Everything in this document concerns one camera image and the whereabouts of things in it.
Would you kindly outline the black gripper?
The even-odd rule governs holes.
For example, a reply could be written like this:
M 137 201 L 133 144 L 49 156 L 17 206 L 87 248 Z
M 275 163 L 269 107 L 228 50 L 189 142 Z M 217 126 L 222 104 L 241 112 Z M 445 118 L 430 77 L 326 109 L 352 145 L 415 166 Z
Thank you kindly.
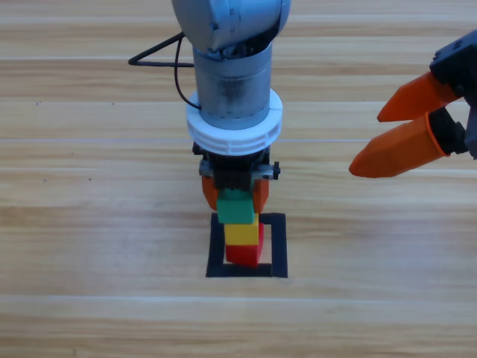
M 412 121 L 373 138 L 350 164 L 352 175 L 391 178 L 453 152 L 476 158 L 476 31 L 437 51 L 429 68 L 402 85 L 377 116 Z M 445 108 L 459 98 L 470 106 L 466 127 Z
M 255 213 L 264 210 L 269 181 L 277 180 L 281 173 L 279 162 L 270 162 L 271 147 L 243 156 L 230 156 L 212 153 L 194 142 L 192 152 L 202 156 L 199 175 L 202 176 L 203 194 L 212 210 L 217 209 L 218 190 L 252 188 Z

